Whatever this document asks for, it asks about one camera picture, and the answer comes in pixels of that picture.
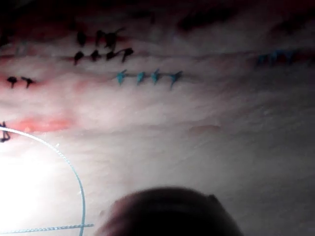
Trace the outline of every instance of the pale skin surface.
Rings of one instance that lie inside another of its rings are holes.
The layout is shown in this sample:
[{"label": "pale skin surface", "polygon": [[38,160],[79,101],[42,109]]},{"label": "pale skin surface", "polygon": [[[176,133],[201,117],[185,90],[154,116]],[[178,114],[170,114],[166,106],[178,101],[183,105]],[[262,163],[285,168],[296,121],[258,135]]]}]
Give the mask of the pale skin surface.
[{"label": "pale skin surface", "polygon": [[[173,29],[176,21],[167,12],[154,27],[149,20],[108,20],[104,26],[83,19],[90,36],[102,27],[127,28],[117,50],[132,47],[135,54],[125,64],[121,58],[83,59],[74,67],[56,57],[93,52],[93,41],[83,49],[75,44],[75,31],[60,30],[48,42],[29,39],[26,54],[43,57],[0,59],[0,121],[58,145],[82,180],[86,223],[96,223],[125,194],[179,185],[215,194],[245,235],[314,235],[314,67],[301,62],[254,69],[257,53],[313,47],[314,24],[291,37],[270,38],[266,32],[279,16],[268,4],[257,8],[224,27],[186,36]],[[33,28],[34,34],[45,30]],[[20,42],[1,54],[16,52]],[[184,77],[172,91],[167,77],[155,87],[151,79],[138,87],[136,78],[121,87],[114,79],[124,69],[150,74],[157,68],[182,70]],[[9,76],[37,84],[26,90],[19,81],[10,89]],[[49,132],[53,125],[61,130]],[[0,231],[80,224],[78,184],[55,153],[12,135],[0,156]],[[79,230],[40,234],[76,236]]]}]

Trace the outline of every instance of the suture thread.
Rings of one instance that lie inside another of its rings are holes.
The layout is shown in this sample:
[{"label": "suture thread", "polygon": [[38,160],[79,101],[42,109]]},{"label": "suture thread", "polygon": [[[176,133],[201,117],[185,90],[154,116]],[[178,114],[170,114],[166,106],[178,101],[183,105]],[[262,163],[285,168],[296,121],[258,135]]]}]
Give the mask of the suture thread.
[{"label": "suture thread", "polygon": [[24,132],[21,132],[21,131],[18,131],[18,130],[14,130],[14,129],[4,128],[4,127],[1,127],[1,126],[0,126],[0,130],[5,131],[5,132],[16,133],[16,134],[23,135],[25,137],[34,139],[34,140],[36,140],[36,141],[46,145],[47,147],[52,149],[54,152],[56,152],[70,166],[70,168],[72,169],[73,173],[75,174],[75,177],[78,180],[78,183],[79,183],[79,186],[80,186],[80,193],[81,193],[81,198],[82,198],[82,220],[81,220],[81,224],[80,225],[37,228],[37,229],[26,229],[26,230],[11,230],[11,231],[0,232],[0,235],[17,234],[17,233],[30,233],[30,232],[43,232],[43,231],[53,231],[53,230],[66,230],[66,229],[77,229],[77,228],[80,228],[79,236],[83,236],[84,228],[85,227],[92,227],[92,226],[94,226],[94,224],[85,224],[86,203],[85,203],[85,195],[84,195],[83,185],[82,185],[82,182],[81,182],[77,172],[75,171],[74,167],[70,163],[70,161],[58,149],[56,149],[54,146],[52,146],[48,142],[44,141],[43,139],[40,139],[40,138],[38,138],[36,136],[33,136],[31,134],[27,134],[27,133],[24,133]]}]

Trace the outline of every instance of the skin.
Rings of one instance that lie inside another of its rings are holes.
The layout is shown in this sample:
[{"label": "skin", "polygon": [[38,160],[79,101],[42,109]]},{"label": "skin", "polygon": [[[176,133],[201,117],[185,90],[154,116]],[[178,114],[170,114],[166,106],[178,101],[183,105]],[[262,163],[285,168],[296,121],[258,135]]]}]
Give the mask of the skin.
[{"label": "skin", "polygon": [[[160,13],[152,29],[129,18],[95,25],[93,11],[84,7],[76,10],[91,37],[84,48],[66,23],[46,32],[30,14],[12,23],[12,45],[1,48],[1,122],[47,140],[70,160],[84,187],[86,223],[101,221],[101,211],[108,214],[130,193],[182,186],[215,194],[245,235],[312,236],[314,71],[305,66],[312,31],[293,39],[269,35],[282,11],[306,4],[263,1],[231,22],[192,34],[176,31],[174,9]],[[124,64],[119,55],[73,66],[78,51],[95,50],[98,29],[122,26],[126,38],[116,50],[134,50]],[[25,57],[14,54],[22,35],[29,36]],[[254,68],[258,55],[300,45],[305,59],[291,67]],[[183,71],[172,90],[168,76],[155,86],[151,77],[139,86],[136,76],[126,76],[121,86],[116,79],[125,69],[150,76],[158,68],[161,74]],[[19,81],[11,89],[9,76],[36,83],[26,89]],[[10,135],[0,148],[0,230],[80,224],[71,169],[42,144]],[[84,235],[94,231],[86,228]]]}]

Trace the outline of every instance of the red smear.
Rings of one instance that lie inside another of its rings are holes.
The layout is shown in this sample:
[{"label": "red smear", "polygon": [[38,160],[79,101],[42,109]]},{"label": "red smear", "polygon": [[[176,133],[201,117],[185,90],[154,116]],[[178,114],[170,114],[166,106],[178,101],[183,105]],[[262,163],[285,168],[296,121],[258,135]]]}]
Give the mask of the red smear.
[{"label": "red smear", "polygon": [[71,119],[67,118],[26,118],[19,121],[8,121],[6,126],[26,133],[33,132],[54,132],[69,129],[74,125]]}]

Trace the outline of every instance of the blue suture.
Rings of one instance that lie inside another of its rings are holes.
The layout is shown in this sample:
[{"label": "blue suture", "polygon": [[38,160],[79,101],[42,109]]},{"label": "blue suture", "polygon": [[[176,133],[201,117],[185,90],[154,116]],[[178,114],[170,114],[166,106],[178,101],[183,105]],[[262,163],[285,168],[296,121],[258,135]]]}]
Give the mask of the blue suture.
[{"label": "blue suture", "polygon": [[140,72],[137,75],[137,85],[139,85],[143,81],[144,77],[145,77],[145,73],[144,72]]},{"label": "blue suture", "polygon": [[122,85],[122,83],[123,83],[123,81],[124,81],[124,78],[125,78],[125,72],[126,72],[127,70],[123,70],[122,72],[120,72],[120,73],[118,73],[117,74],[117,80],[118,80],[118,83],[119,83],[119,85]]},{"label": "blue suture", "polygon": [[47,228],[34,228],[34,229],[25,229],[25,230],[0,231],[0,235],[23,234],[23,233],[55,231],[55,230],[70,230],[70,229],[87,228],[87,227],[93,227],[93,226],[94,224],[85,224],[85,225],[68,225],[68,226],[57,226],[57,227],[47,227]]},{"label": "blue suture", "polygon": [[296,53],[297,53],[297,50],[274,50],[270,54],[259,55],[256,65],[265,63],[266,60],[269,59],[270,66],[273,66],[277,62],[280,56],[285,56],[286,63],[288,65],[291,65]]},{"label": "blue suture", "polygon": [[169,75],[171,77],[172,83],[171,83],[171,90],[173,88],[173,85],[175,84],[176,81],[182,76],[183,72],[179,71],[176,74],[171,74]]},{"label": "blue suture", "polygon": [[267,61],[268,57],[269,57],[268,54],[259,55],[256,65],[260,65],[260,64],[265,63]]},{"label": "blue suture", "polygon": [[80,228],[79,236],[83,236],[84,228],[85,227],[92,227],[93,224],[88,224],[88,225],[85,224],[86,202],[85,202],[85,195],[84,195],[83,185],[82,185],[82,182],[81,182],[81,180],[79,178],[78,173],[75,171],[75,169],[74,169],[73,165],[70,163],[70,161],[58,149],[56,149],[54,146],[52,146],[51,144],[49,144],[48,142],[44,141],[41,138],[38,138],[38,137],[36,137],[34,135],[31,135],[31,134],[28,134],[28,133],[25,133],[25,132],[21,132],[21,131],[15,130],[15,129],[6,128],[6,127],[3,127],[3,126],[0,126],[0,130],[4,131],[4,132],[16,133],[16,134],[23,135],[25,137],[31,138],[33,140],[36,140],[36,141],[44,144],[45,146],[49,147],[55,153],[57,153],[68,164],[68,166],[72,169],[72,172],[74,173],[74,175],[75,175],[75,177],[76,177],[76,179],[77,179],[77,181],[79,183],[81,199],[82,199],[82,219],[81,219],[81,224],[80,225],[76,225],[76,226],[61,226],[61,227],[49,227],[49,228],[39,228],[39,229],[27,229],[27,230],[13,230],[13,231],[7,231],[7,232],[0,232],[0,235]]},{"label": "blue suture", "polygon": [[292,62],[293,62],[293,57],[295,56],[296,53],[297,53],[296,50],[286,51],[286,52],[284,53],[287,64],[289,64],[289,65],[292,64]]},{"label": "blue suture", "polygon": [[280,55],[284,54],[283,50],[275,50],[273,51],[270,56],[269,56],[269,63],[271,66],[273,66],[275,64],[275,62],[278,60],[278,57]]},{"label": "blue suture", "polygon": [[157,69],[154,73],[151,74],[151,78],[153,79],[154,85],[157,84],[159,79],[159,69]]}]

